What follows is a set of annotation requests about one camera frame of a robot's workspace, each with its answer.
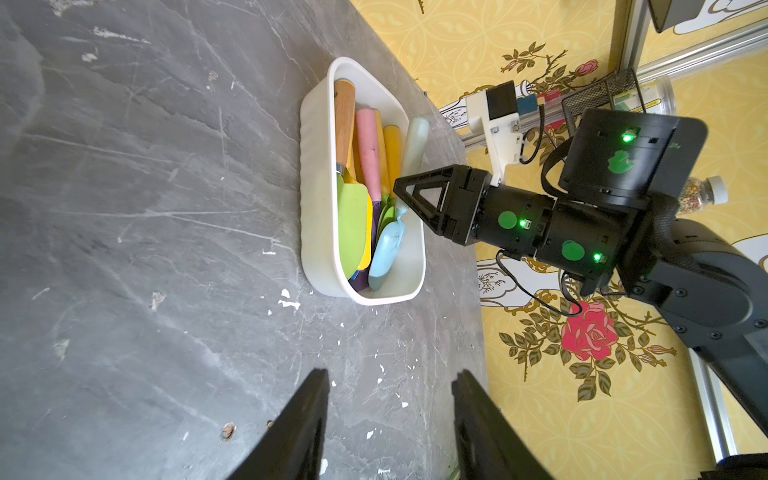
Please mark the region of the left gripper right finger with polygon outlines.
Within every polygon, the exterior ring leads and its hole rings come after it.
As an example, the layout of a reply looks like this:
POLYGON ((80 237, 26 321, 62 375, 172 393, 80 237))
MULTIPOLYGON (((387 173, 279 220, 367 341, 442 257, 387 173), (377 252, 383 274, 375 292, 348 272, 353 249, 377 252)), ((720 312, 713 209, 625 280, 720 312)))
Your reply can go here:
POLYGON ((468 370, 451 383, 461 479, 550 479, 468 370))

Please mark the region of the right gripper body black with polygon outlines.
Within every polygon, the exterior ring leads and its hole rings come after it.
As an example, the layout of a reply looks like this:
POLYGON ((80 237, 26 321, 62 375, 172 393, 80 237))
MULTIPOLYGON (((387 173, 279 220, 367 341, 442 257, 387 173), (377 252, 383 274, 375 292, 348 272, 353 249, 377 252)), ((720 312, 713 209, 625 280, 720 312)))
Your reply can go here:
POLYGON ((483 242, 511 257, 533 257, 541 245, 554 199, 506 185, 466 165, 450 167, 441 203, 440 234, 460 245, 483 242))

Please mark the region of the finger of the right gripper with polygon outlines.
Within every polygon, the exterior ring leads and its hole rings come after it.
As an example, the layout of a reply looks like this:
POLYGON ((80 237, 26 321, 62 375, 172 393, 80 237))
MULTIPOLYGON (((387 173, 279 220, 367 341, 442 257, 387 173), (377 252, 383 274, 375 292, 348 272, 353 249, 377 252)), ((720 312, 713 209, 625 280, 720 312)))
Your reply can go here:
POLYGON ((451 236, 456 224, 456 167, 400 177, 394 193, 435 234, 451 236))

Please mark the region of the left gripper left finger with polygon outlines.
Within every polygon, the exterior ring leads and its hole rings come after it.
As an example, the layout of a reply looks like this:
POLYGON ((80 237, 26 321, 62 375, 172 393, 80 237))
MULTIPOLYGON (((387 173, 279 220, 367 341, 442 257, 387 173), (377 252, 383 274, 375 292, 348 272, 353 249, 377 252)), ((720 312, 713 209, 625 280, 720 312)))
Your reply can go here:
POLYGON ((320 477, 330 380, 312 370, 232 479, 317 479, 320 477))

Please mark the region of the yellow scoop shovel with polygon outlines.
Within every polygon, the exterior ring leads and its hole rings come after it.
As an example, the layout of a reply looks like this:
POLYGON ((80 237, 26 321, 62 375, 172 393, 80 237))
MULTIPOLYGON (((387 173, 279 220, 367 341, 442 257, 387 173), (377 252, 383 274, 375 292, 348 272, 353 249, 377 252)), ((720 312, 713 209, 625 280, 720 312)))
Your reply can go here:
POLYGON ((382 197, 391 195, 393 189, 394 174, 400 167, 400 131, 395 125, 384 126, 379 115, 376 116, 378 129, 380 175, 382 197))

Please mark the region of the light blue small shovel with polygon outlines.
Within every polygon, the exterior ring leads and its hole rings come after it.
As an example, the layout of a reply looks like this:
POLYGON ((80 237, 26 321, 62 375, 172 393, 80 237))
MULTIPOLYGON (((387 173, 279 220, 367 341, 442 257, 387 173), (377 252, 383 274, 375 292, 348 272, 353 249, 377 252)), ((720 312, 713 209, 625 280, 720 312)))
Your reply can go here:
MULTIPOLYGON (((420 169, 430 127, 430 121, 424 117, 416 117, 410 121, 401 155, 400 173, 396 179, 414 175, 420 169)), ((395 196, 395 200, 395 219, 379 234, 369 271, 369 286, 373 291, 382 288, 397 257, 406 230, 402 217, 408 212, 408 207, 398 196, 395 196)))

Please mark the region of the light green shovel wooden handle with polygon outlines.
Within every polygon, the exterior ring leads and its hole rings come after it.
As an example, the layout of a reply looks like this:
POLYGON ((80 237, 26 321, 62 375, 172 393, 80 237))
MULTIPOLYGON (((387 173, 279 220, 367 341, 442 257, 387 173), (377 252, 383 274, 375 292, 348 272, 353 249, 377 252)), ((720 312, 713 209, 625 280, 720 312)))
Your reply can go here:
POLYGON ((360 269, 368 245, 370 198, 365 186, 349 181, 354 121, 355 85, 346 79, 334 82, 335 160, 337 170, 338 250, 343 275, 352 278, 360 269))

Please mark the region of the purple shovel pink handle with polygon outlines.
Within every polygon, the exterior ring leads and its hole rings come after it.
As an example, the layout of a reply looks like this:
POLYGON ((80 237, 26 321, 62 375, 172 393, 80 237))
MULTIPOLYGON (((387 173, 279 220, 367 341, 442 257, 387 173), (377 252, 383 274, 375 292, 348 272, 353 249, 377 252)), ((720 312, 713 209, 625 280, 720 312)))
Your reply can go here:
POLYGON ((371 230, 369 242, 370 262, 368 268, 359 274, 361 280, 358 282, 358 285, 360 287, 368 286, 369 273, 373 266, 373 257, 375 255, 379 215, 381 213, 382 189, 376 113, 377 111, 372 108, 363 108, 355 113, 355 134, 361 170, 361 173, 357 176, 357 182, 366 186, 372 202, 372 219, 369 221, 371 230))

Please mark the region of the green wide shovel yellow handle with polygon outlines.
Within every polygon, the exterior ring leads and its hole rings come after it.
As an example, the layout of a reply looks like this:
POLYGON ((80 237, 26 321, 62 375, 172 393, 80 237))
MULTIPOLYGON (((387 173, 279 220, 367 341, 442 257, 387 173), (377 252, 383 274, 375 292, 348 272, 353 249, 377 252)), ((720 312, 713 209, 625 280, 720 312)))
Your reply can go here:
POLYGON ((384 228, 391 222, 396 220, 397 212, 395 208, 396 197, 391 195, 384 195, 380 203, 381 212, 377 225, 377 236, 380 236, 384 228))

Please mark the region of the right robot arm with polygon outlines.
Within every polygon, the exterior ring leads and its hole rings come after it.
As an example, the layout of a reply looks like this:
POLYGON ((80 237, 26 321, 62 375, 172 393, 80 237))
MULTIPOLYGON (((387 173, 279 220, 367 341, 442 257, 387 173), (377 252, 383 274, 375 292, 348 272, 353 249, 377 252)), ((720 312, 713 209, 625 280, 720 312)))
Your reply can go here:
POLYGON ((557 267, 583 295, 618 276, 765 428, 766 271, 678 215, 707 135, 695 118, 589 109, 547 157, 545 170, 562 171, 541 193, 459 164, 400 177, 393 190, 435 234, 557 267))

